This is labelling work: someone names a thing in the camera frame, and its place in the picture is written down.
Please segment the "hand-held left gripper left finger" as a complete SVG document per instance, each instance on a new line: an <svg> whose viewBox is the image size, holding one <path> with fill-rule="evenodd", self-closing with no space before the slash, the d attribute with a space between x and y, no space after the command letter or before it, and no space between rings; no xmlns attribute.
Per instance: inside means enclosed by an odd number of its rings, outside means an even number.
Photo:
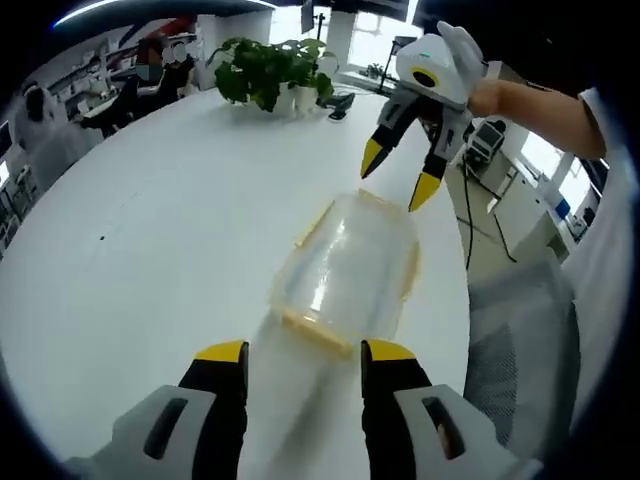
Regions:
<svg viewBox="0 0 640 480"><path fill-rule="evenodd" d="M235 479L247 429L249 343L198 352L177 385L120 416L111 440L65 468L74 479Z"/></svg>

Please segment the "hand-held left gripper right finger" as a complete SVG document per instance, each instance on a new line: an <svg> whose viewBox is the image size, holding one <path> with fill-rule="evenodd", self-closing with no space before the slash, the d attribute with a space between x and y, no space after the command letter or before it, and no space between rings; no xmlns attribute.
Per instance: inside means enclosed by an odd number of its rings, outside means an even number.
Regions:
<svg viewBox="0 0 640 480"><path fill-rule="evenodd" d="M542 469L497 440L491 420L432 385L402 345L361 342L362 429L372 479L533 479Z"/></svg>

